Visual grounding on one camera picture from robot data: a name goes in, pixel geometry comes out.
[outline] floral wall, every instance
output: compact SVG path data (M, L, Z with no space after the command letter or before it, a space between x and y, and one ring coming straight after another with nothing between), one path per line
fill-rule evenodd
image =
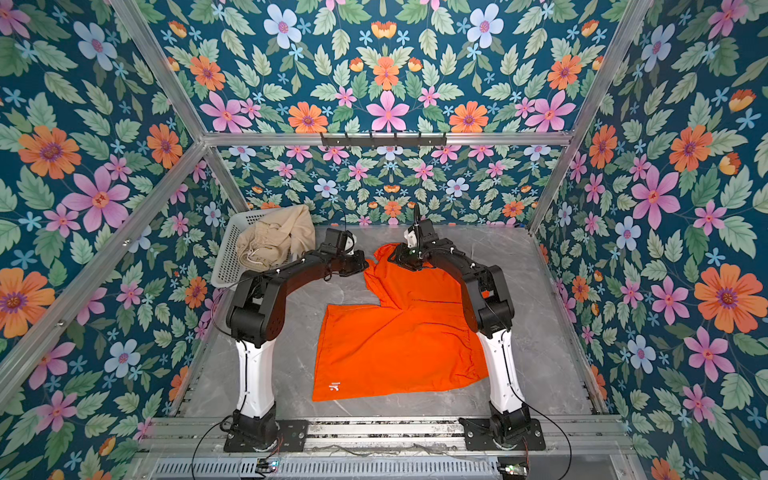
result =
M544 132L571 127L625 6L196 0L158 2L152 28L209 131ZM252 205L362 224L409 221L418 202L433 221L525 225L558 153L257 150L223 149Z
M656 480L768 475L766 13L683 0L649 14L615 112L595 119L538 231Z
M0 478L123 477L210 327L219 198L201 162L93 293L4 407Z
M103 2L0 2L0 77L1 359L190 139Z

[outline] beige fabric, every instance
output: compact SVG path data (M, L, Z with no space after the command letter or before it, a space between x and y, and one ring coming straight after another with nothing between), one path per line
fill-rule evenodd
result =
M237 238L237 259L244 267L264 272L286 261L297 260L315 248L315 227L307 205L276 208Z

